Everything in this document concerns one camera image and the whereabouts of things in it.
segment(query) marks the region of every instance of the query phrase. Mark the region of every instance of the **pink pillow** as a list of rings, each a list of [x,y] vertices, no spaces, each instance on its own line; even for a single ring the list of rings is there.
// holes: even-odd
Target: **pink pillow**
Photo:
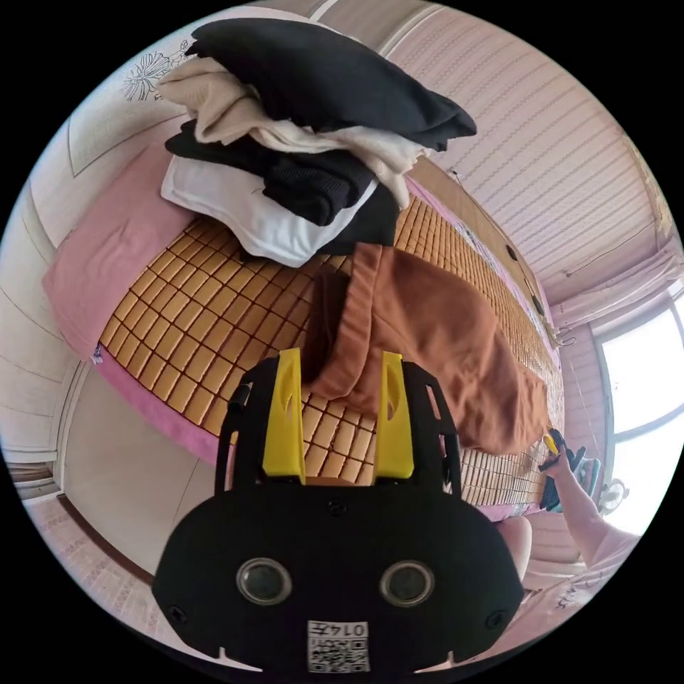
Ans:
[[[67,344],[95,352],[117,306],[194,214],[160,196],[171,154],[151,145],[127,164],[59,246],[43,288]]]

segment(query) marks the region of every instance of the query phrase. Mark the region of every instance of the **person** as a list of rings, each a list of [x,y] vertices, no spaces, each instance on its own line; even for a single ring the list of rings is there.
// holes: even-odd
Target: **person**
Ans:
[[[586,570],[531,595],[518,609],[499,640],[487,651],[461,663],[451,659],[422,670],[428,672],[474,663],[523,646],[560,626],[585,606],[616,573],[640,537],[622,532],[604,520],[590,496],[570,470],[564,447],[546,474],[553,477],[568,531]],[[497,526],[511,551],[520,578],[532,550],[532,526],[524,517],[509,518]]]

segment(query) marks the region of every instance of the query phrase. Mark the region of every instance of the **floral drawing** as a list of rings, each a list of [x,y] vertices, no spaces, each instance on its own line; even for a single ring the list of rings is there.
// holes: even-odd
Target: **floral drawing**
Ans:
[[[151,95],[154,96],[155,100],[161,100],[162,96],[157,92],[157,83],[161,77],[187,59],[186,50],[187,41],[183,41],[180,48],[171,55],[148,52],[140,57],[123,79],[121,91],[126,100],[142,102]]]

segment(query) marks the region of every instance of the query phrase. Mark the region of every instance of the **white towel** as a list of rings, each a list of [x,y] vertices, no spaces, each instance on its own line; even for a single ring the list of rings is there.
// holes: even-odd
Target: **white towel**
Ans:
[[[373,181],[359,201],[342,209],[328,226],[317,226],[265,197],[259,176],[223,164],[173,157],[161,195],[226,224],[253,256],[298,268],[344,230],[377,186]]]

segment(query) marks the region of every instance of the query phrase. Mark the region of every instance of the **brown blanket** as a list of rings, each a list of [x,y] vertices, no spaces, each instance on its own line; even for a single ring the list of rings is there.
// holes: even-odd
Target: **brown blanket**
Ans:
[[[359,244],[350,276],[320,271],[301,367],[322,397],[377,415],[382,352],[437,378],[463,447],[520,453],[549,426],[546,385],[522,367],[492,307],[422,259]]]

